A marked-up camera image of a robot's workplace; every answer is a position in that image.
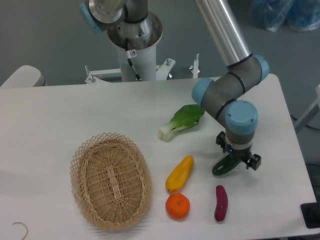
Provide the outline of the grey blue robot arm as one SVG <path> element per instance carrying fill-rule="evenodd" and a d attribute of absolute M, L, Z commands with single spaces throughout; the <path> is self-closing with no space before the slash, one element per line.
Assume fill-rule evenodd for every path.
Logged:
<path fill-rule="evenodd" d="M 258 125 L 256 107 L 240 97 L 269 74 L 268 62 L 253 55 L 225 0 L 196 2 L 227 73 L 217 80 L 203 78 L 193 87 L 193 100 L 224 127 L 216 143 L 230 156 L 256 170 L 261 157 L 251 153 Z M 124 82 L 155 81 L 156 44 L 163 29 L 158 17 L 148 10 L 145 0 L 86 0 L 80 13 L 96 34 L 107 33 L 118 49 L 121 78 Z"/>

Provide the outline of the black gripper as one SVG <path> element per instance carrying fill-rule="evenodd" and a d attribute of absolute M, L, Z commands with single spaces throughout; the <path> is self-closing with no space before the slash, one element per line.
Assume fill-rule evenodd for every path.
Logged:
<path fill-rule="evenodd" d="M 226 142 L 226 133 L 221 131 L 215 140 L 215 143 L 222 148 L 222 151 L 227 152 L 229 156 L 241 159 L 246 164 L 246 169 L 249 168 L 257 170 L 261 165 L 262 158 L 258 154 L 251 153 L 252 143 L 235 144 L 233 142 Z"/>

